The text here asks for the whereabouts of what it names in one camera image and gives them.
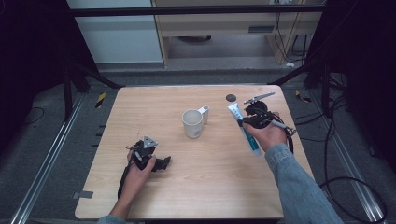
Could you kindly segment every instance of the wooden table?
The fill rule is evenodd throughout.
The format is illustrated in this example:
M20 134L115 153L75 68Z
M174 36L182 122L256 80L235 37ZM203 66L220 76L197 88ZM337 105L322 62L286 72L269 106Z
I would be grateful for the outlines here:
M167 218L282 218L273 174L263 154L254 157L225 97L243 102L274 91L263 99L294 127L278 86L168 86L120 89L97 149L76 217L96 219L107 215L117 200L120 177L127 163L126 146L144 135L156 140L157 158L171 156L165 171L152 173L132 207L134 219ZM208 105L209 120L202 135L184 134L181 115L186 109ZM293 136L297 161L311 174L298 134Z

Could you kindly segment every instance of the blue toothpaste tube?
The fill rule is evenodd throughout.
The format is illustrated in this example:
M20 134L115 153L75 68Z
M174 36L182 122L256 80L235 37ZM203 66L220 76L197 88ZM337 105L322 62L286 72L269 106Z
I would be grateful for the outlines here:
M239 119L243 119L243 116L241 114L241 111L239 110L239 106L237 102L230 103L228 105L228 109L233 114L233 117L235 118L236 121L238 121ZM247 142L250 146L250 150L253 153L253 155L256 157L260 156L262 154L262 151L260 150L260 147L257 144L256 139L254 139L254 137L250 133L248 133L244 127L240 126L239 123L238 126L241 129L242 134L247 139Z

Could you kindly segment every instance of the denim sleeve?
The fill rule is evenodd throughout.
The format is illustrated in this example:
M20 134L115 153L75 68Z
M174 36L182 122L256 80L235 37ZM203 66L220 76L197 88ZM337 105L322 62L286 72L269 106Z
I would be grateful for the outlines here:
M99 219L99 221L97 222L97 224L125 224L125 221L120 217L107 215L107 216L101 217Z
M265 159L274 173L287 223L343 223L288 146L278 144L269 148Z

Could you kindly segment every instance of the white mug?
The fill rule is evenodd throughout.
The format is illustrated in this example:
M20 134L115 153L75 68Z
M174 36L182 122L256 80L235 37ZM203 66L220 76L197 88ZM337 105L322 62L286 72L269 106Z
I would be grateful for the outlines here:
M205 105L197 110L186 110L181 117L184 125L184 132L189 138L197 138L201 135L204 124L207 124L209 117L209 106Z

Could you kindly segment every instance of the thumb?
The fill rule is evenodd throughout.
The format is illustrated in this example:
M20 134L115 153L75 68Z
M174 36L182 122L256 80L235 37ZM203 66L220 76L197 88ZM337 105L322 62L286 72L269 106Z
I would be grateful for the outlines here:
M149 160L148 160L148 164L146 166L146 168L144 169L145 172L147 170L147 172L151 172L152 168L154 168L155 162L157 161L157 157L155 155L153 155Z
M242 123L242 126L244 127L244 129L248 132L251 133L251 129L253 128L253 126L251 126L248 123Z

